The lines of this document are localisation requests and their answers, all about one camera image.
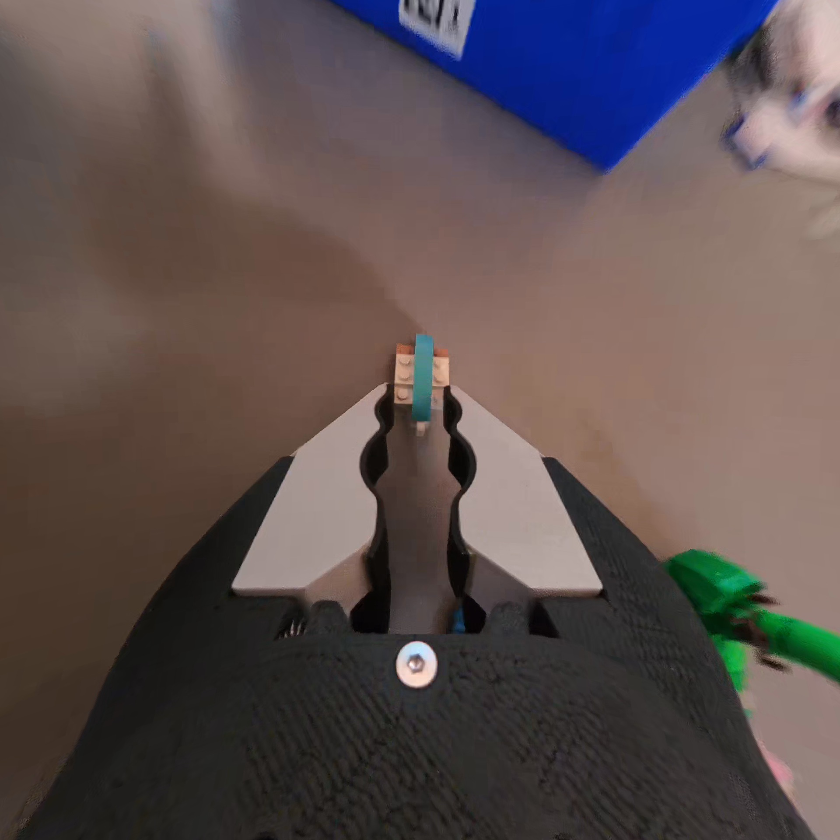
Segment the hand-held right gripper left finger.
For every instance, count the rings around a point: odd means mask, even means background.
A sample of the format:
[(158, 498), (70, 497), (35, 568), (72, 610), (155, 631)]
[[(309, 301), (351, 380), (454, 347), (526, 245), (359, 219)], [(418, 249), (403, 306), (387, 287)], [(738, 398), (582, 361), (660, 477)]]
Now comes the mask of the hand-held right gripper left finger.
[(299, 447), (241, 564), (242, 596), (359, 602), (382, 546), (375, 485), (387, 469), (392, 389), (376, 386)]

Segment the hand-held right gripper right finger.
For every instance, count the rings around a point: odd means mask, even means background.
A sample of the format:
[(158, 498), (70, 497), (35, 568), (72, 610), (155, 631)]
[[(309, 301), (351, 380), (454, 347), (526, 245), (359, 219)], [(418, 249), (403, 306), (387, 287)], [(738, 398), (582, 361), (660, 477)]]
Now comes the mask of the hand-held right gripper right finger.
[(461, 388), (447, 394), (450, 454), (465, 451), (452, 523), (475, 602), (591, 598), (599, 574), (541, 453)]

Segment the teal curved lego piece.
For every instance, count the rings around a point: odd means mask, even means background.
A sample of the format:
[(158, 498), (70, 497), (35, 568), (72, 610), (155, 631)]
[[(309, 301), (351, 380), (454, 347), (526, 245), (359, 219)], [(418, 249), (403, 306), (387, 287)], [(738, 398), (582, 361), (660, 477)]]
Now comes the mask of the teal curved lego piece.
[(415, 424), (431, 421), (434, 385), (434, 340), (418, 333), (414, 344), (412, 420)]

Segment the green lego plant model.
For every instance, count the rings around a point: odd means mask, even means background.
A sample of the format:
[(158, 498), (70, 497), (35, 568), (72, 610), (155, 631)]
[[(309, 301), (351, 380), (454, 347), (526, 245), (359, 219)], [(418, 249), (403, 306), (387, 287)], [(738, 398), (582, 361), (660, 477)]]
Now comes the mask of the green lego plant model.
[(760, 578), (725, 557), (701, 550), (664, 563), (714, 644), (738, 693), (748, 685), (749, 650), (766, 667), (788, 664), (839, 682), (839, 636), (774, 611), (777, 601)]

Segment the blue and white lego assembly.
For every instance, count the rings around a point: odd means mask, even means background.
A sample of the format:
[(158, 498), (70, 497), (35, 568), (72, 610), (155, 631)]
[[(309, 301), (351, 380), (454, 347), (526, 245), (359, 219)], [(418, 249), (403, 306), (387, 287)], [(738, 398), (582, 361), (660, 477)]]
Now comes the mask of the blue and white lego assembly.
[(778, 2), (727, 58), (724, 147), (750, 171), (839, 185), (839, 2)]

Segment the blue plastic bin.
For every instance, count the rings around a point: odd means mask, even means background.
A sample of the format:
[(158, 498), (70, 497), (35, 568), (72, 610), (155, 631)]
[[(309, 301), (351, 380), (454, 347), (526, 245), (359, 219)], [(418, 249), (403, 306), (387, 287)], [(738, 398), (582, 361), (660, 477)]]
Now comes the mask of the blue plastic bin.
[(774, 1), (335, 1), (603, 172)]

